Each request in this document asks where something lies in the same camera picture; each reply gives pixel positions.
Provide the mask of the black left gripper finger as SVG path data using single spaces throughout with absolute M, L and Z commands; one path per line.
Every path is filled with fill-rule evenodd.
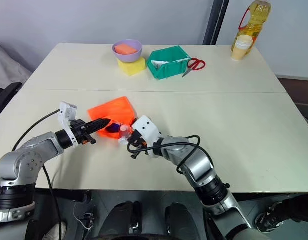
M 93 120 L 91 122 L 88 122 L 86 124 L 86 127 L 87 128 L 105 128 L 110 122 L 111 122 L 110 119 L 99 118 L 99 119 Z
M 95 133 L 105 127 L 106 125 L 103 124 L 92 124 L 87 127 L 87 133 Z

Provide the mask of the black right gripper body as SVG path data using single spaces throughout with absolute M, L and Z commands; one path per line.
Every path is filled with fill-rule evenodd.
M 147 143 L 137 130 L 132 133 L 132 137 L 133 142 L 127 145 L 127 151 L 131 154 L 131 158 L 135 160 L 141 152 L 146 151 Z

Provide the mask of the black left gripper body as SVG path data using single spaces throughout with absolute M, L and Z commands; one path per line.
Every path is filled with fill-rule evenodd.
M 80 119 L 72 120 L 70 122 L 70 129 L 74 134 L 78 144 L 84 145 L 91 143 L 92 145 L 96 143 L 96 140 L 91 136 L 92 133 L 96 132 L 97 125 L 93 122 L 84 122 Z

